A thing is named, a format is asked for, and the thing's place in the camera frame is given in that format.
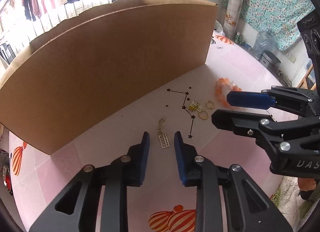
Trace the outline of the gold basket charm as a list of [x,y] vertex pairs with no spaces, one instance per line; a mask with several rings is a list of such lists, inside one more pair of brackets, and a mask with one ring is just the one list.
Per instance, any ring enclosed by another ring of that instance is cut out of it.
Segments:
[[193,112],[193,111],[201,112],[201,111],[202,111],[202,106],[201,106],[199,103],[193,101],[193,102],[189,105],[188,109],[189,109],[191,112]]

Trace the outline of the gold abacus charm keychain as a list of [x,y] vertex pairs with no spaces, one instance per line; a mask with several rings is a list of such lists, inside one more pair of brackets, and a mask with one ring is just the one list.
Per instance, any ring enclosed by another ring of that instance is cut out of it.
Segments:
[[165,118],[161,118],[158,122],[158,137],[159,137],[159,142],[161,144],[161,147],[163,149],[169,148],[169,140],[167,137],[167,134],[163,131],[163,123],[165,123]]

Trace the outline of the grey round bin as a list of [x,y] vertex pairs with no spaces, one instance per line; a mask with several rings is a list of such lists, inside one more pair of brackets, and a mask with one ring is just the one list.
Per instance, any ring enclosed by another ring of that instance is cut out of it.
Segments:
[[280,66],[281,61],[272,52],[264,50],[259,58],[259,62],[267,69],[273,70]]

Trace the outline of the teal floral bedsheet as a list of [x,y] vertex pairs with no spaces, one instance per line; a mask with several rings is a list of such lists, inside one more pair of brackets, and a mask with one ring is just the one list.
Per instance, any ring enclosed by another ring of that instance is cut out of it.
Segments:
[[[224,8],[229,0],[223,0]],[[301,38],[297,22],[315,9],[311,0],[244,0],[240,17],[257,31],[267,31],[284,51]]]

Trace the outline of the rolled white poster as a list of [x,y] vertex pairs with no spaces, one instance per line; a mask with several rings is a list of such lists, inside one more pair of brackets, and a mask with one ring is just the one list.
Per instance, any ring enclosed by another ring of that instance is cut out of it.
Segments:
[[233,38],[239,21],[243,0],[228,0],[223,30],[227,38]]

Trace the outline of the brown cardboard box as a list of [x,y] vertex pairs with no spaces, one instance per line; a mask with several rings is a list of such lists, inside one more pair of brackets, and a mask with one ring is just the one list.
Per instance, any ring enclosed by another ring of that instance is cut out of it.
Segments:
[[1,124],[52,154],[202,66],[218,12],[205,0],[117,0],[36,37],[1,78]]

